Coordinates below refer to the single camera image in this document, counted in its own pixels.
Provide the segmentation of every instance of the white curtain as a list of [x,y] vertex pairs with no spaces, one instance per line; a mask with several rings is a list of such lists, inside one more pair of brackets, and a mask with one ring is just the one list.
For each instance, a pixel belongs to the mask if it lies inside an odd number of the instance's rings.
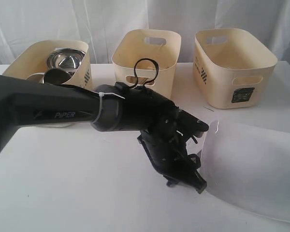
[[0,64],[31,44],[77,39],[92,63],[110,63],[133,29],[165,29],[182,36],[179,62],[191,62],[194,34],[242,28],[290,64],[290,0],[0,0]]

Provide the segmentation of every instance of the bin handle cutout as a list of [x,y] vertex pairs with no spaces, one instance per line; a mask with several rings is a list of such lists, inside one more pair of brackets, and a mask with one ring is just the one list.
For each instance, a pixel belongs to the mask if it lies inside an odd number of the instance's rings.
[[144,43],[149,45],[165,46],[166,39],[160,37],[147,36],[144,38]]
[[[152,80],[151,82],[145,84],[145,86],[154,86],[155,85],[155,80],[152,78],[148,77],[140,77],[138,76],[138,86],[142,86],[145,82]],[[135,84],[135,76],[126,76],[126,81],[129,82],[130,84]]]
[[262,76],[241,76],[232,80],[232,85],[243,86],[243,85],[255,85],[259,84],[263,80]]
[[227,40],[228,38],[225,35],[211,36],[206,38],[206,44],[223,44],[226,43]]

